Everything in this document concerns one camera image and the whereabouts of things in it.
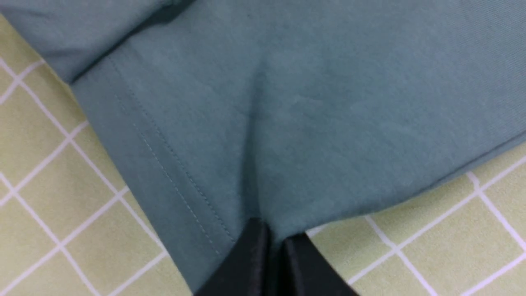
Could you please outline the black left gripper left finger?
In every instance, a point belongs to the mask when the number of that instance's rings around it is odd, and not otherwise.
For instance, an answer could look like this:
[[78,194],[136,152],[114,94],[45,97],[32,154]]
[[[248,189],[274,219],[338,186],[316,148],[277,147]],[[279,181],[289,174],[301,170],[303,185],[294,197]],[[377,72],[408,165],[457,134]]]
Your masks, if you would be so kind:
[[248,219],[242,234],[196,296],[263,296],[270,248],[268,225]]

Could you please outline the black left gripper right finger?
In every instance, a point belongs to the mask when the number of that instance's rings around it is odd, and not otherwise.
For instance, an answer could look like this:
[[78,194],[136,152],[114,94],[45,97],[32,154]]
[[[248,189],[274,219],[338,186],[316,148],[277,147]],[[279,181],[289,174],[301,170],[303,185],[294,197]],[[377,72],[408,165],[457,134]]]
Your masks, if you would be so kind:
[[357,296],[306,234],[286,238],[281,248],[283,296]]

